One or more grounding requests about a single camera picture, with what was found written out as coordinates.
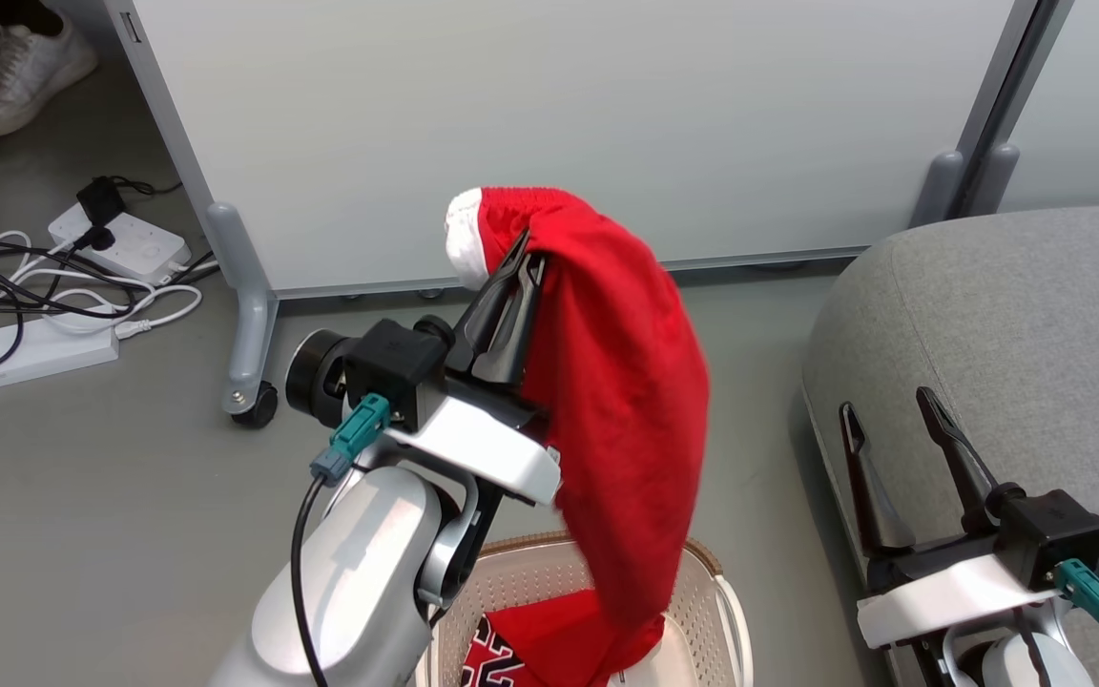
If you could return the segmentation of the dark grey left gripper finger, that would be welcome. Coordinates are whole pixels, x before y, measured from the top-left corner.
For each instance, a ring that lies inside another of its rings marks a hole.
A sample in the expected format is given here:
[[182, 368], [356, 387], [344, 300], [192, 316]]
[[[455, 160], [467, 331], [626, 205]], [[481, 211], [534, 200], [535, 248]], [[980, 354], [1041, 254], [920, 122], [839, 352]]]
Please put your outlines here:
[[491, 343], [471, 362], [475, 379], [504, 387], [522, 385], [546, 266], [541, 254], [525, 254], [517, 265], [513, 291], [503, 304]]
[[455, 343], [449, 350], [449, 370], [471, 375], [471, 364], [479, 353], [488, 350], [493, 329], [500, 319], [506, 300], [513, 291], [514, 272], [528, 251], [530, 231], [525, 230], [506, 253], [493, 275], [484, 282], [475, 295], [457, 325], [454, 326]]

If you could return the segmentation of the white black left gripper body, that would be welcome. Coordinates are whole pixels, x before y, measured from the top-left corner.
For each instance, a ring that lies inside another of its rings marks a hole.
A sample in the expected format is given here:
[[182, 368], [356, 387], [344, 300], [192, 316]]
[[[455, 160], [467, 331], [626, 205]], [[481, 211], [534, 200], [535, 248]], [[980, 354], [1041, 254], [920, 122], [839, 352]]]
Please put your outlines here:
[[431, 375], [385, 383], [391, 426], [385, 439], [415, 464], [455, 478], [467, 474], [528, 505], [553, 505], [562, 483], [557, 459], [510, 424], [514, 402], [470, 383]]

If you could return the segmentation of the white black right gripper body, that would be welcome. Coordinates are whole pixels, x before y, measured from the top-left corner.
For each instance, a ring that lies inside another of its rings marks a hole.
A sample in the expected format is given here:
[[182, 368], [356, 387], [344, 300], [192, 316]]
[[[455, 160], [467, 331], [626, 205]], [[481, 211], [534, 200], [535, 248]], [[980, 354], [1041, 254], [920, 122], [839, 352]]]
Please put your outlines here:
[[993, 553], [990, 536], [955, 536], [911, 549], [861, 538], [867, 592], [858, 627], [869, 649], [942, 642], [991, 629], [1026, 627], [1064, 642], [1064, 603], [1054, 588], [1033, 591]]

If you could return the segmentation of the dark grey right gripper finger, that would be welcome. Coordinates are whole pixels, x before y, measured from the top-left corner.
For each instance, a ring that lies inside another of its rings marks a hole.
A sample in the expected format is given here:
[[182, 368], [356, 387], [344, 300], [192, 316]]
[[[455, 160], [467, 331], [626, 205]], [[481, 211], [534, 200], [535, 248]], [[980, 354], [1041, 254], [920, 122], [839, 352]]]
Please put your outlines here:
[[891, 505], [872, 461], [872, 444], [861, 426], [854, 405], [839, 407], [843, 455], [850, 473], [852, 505], [858, 527], [861, 552], [867, 558], [902, 555], [915, 547], [915, 535]]
[[919, 386], [915, 402], [926, 426], [928, 435], [943, 452], [950, 475], [961, 500], [961, 527], [968, 535], [990, 533], [998, 527], [998, 518], [988, 509], [988, 497], [998, 487], [972, 441], [950, 415], [939, 394], [932, 387]]

